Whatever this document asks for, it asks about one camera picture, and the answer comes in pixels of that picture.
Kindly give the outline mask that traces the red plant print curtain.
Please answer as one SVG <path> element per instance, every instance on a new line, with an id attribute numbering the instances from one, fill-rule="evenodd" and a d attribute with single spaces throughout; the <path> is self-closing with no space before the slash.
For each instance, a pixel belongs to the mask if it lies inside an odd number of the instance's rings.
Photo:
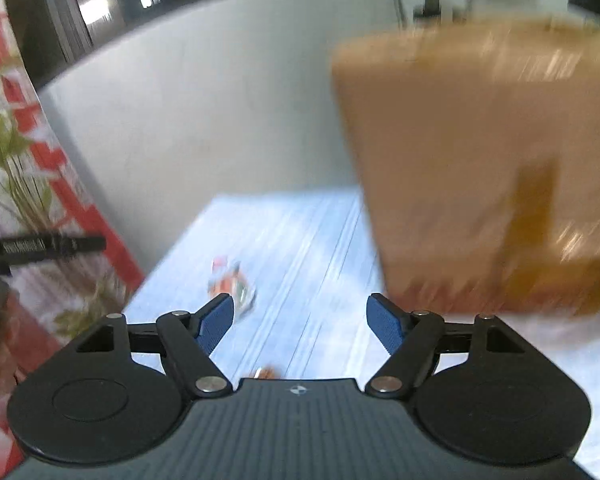
<path id="1" fill-rule="evenodd" d="M 42 110 L 0 0 L 0 237 L 58 231 L 102 234 L 100 254 L 18 266 L 6 278 L 16 296 L 12 344 L 17 385 L 102 315 L 120 312 L 144 277 L 85 192 Z M 0 479 L 22 454 L 0 398 Z"/>

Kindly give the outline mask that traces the peach jelly cup packet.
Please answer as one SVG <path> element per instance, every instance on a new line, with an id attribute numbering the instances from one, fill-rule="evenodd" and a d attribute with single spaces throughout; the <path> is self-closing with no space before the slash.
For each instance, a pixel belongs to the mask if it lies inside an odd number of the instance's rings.
<path id="1" fill-rule="evenodd" d="M 208 292 L 211 298 L 219 294 L 232 297 L 235 321 L 240 320 L 253 309 L 257 297 L 256 290 L 242 273 L 240 262 L 226 257 L 213 259 Z"/>

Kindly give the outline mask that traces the clear brown cookie packet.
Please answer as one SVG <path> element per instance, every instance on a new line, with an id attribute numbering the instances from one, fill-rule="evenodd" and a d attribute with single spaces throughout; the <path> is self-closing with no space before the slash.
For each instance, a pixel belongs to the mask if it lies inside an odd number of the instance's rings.
<path id="1" fill-rule="evenodd" d="M 276 369 L 270 366 L 264 366 L 257 368 L 251 375 L 254 379 L 261 380 L 275 380 L 279 378 L 279 374 L 276 372 Z"/>

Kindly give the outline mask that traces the blue plaid tablecloth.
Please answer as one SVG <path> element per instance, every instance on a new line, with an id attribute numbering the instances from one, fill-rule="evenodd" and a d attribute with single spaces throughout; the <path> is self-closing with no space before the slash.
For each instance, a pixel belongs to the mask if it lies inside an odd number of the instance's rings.
<path id="1" fill-rule="evenodd" d="M 256 293 L 213 352 L 233 382 L 262 367 L 286 378 L 367 382 L 385 361 L 366 324 L 367 298 L 382 281 L 354 188 L 212 200 L 148 275 L 126 307 L 128 321 L 198 310 L 219 258 L 238 264 Z M 600 312 L 510 314 L 506 322 L 588 395 L 592 420 L 577 459 L 600 479 Z"/>

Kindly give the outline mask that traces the brown cardboard box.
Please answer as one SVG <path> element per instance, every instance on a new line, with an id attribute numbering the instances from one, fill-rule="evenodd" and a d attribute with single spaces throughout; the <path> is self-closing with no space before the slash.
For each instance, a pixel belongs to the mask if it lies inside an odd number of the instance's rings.
<path id="1" fill-rule="evenodd" d="M 340 44 L 330 72 L 392 301 L 600 310 L 600 28 L 415 27 Z"/>

